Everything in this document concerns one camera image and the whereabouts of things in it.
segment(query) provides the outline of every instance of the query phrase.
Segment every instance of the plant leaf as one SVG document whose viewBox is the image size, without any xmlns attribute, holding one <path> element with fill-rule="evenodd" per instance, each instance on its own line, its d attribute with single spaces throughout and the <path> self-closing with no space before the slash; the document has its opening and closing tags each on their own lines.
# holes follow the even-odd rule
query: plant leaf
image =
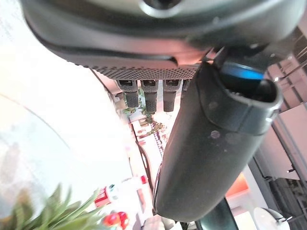
<svg viewBox="0 0 307 230">
<path fill-rule="evenodd" d="M 76 219 L 69 220 L 67 222 L 63 222 L 52 230 L 83 230 L 88 224 L 88 217 L 82 216 Z"/>
<path fill-rule="evenodd" d="M 31 221 L 31 217 L 33 216 L 33 209 L 30 204 L 23 203 L 21 205 L 24 210 L 24 226 L 25 226 Z"/>
<path fill-rule="evenodd" d="M 67 220 L 71 220 L 71 219 L 74 219 L 76 218 L 77 216 L 79 216 L 82 212 L 85 211 L 85 209 L 87 207 L 89 207 L 93 201 L 97 198 L 98 196 L 98 193 L 99 193 L 99 189 L 97 189 L 94 194 L 84 203 L 82 204 L 78 209 L 76 209 L 75 211 L 73 211 L 72 213 L 70 213 L 69 215 L 67 215 L 66 217 L 64 217 L 61 221 L 59 221 L 56 225 L 58 226 L 59 224 L 63 223 L 64 221 L 67 221 Z"/>
<path fill-rule="evenodd" d="M 58 207 L 55 216 L 51 219 L 50 222 L 56 221 L 57 219 L 58 219 L 58 221 L 60 221 L 61 218 L 59 218 L 59 217 L 60 217 L 60 216 L 65 212 L 65 210 L 67 210 L 67 208 L 69 207 L 69 206 L 67 207 L 67 205 L 68 205 L 70 199 L 71 199 L 71 187 L 70 187 L 69 190 L 68 190 L 68 193 L 67 193 L 67 196 L 66 196 L 66 199 L 65 199 L 64 203 L 62 203 L 62 204 Z"/>
<path fill-rule="evenodd" d="M 39 228 L 40 230 L 47 230 L 48 229 L 50 215 L 51 215 L 51 210 L 49 209 L 48 206 L 46 206 L 46 208 L 42 212 L 42 225 Z"/>
<path fill-rule="evenodd" d="M 62 185 L 58 184 L 56 190 L 53 192 L 50 198 L 54 200 L 54 202 L 57 202 L 58 204 L 61 203 L 61 191 L 62 191 Z"/>
<path fill-rule="evenodd" d="M 22 230 L 24 227 L 24 210 L 21 204 L 17 204 L 15 208 L 16 214 L 16 230 Z"/>
</svg>

